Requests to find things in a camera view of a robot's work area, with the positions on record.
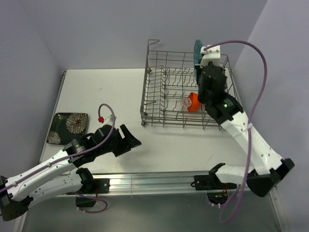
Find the aluminium mounting rail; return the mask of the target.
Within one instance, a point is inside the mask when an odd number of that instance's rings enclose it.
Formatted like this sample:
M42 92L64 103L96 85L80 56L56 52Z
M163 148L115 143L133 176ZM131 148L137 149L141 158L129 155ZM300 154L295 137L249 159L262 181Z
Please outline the aluminium mounting rail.
M178 194L193 193L195 188L190 184L194 181L195 175L205 175L205 172L167 172L167 173L136 173L136 174L93 174L96 178L110 179L108 195L153 195L153 194ZM39 190L42 194L48 193L51 198L71 194L78 191L81 194L88 194L94 181L82 188L81 177L72 172L63 174L47 182ZM207 192L219 192L221 190L206 190Z

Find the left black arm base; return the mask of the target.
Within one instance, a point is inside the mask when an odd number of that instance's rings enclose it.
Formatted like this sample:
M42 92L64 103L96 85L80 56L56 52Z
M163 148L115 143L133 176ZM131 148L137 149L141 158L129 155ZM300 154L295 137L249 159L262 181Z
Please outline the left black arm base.
M96 178L88 194L94 194L95 198L98 198L100 194L109 193L109 188L110 188L110 179ZM75 198L76 206L78 208L82 208L85 210L94 207L96 203L97 203L96 200L88 199L85 197L76 196Z

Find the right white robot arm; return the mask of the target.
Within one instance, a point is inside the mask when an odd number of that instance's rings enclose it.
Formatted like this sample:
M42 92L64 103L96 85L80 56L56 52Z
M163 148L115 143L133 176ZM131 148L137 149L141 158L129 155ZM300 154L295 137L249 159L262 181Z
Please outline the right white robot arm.
M223 68L209 62L197 69L198 101L207 114L227 131L247 154L244 167L219 163L209 171L213 188L223 184L247 185L257 196L265 197L294 168L291 159L274 151L249 121L235 97L226 92Z

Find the black floral square plate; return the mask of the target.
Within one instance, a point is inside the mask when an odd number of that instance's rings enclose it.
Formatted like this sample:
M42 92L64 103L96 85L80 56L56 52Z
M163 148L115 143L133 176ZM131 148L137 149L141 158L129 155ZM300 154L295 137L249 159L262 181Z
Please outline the black floral square plate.
M66 145L72 140L84 136L87 125L87 113L56 113L46 142L52 145Z

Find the clear drinking glass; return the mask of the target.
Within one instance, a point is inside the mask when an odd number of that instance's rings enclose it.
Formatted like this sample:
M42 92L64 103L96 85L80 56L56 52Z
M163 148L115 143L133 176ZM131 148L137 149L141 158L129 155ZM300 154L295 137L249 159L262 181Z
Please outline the clear drinking glass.
M191 98L183 98L177 101L177 109L183 112L192 112L193 111L193 101Z

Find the orange plastic bowl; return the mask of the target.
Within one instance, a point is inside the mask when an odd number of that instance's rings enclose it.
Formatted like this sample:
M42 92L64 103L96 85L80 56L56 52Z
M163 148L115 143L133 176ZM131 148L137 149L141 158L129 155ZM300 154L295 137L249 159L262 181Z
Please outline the orange plastic bowl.
M191 105L187 107L188 112L195 112L201 106L201 103L198 100L198 95L194 92L189 94L189 99L191 100Z

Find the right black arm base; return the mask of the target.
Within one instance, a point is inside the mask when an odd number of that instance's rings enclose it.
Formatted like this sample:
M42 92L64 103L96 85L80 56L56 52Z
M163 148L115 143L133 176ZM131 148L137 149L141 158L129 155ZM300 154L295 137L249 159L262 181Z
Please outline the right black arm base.
M237 184L222 183L215 175L195 175L194 181L190 184L195 190L229 190L236 189Z

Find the teal scalloped plate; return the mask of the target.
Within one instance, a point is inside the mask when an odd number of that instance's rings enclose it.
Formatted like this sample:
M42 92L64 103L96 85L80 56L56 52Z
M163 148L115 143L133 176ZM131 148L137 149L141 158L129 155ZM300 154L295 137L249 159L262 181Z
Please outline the teal scalloped plate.
M200 39L195 41L194 45L194 69L195 69L195 78L196 84L199 84L199 78L202 73L202 68L200 67L200 62L202 60L203 54L201 53L201 49L203 47L203 43Z

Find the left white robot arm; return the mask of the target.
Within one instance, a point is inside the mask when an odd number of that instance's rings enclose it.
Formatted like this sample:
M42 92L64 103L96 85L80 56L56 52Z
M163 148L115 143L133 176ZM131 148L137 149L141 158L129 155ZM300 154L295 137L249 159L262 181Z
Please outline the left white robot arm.
M0 215L10 221L42 201L67 193L90 193L95 185L91 172L83 165L96 157L113 153L118 157L141 145L125 125L115 129L105 125L74 139L50 159L32 169L0 178Z

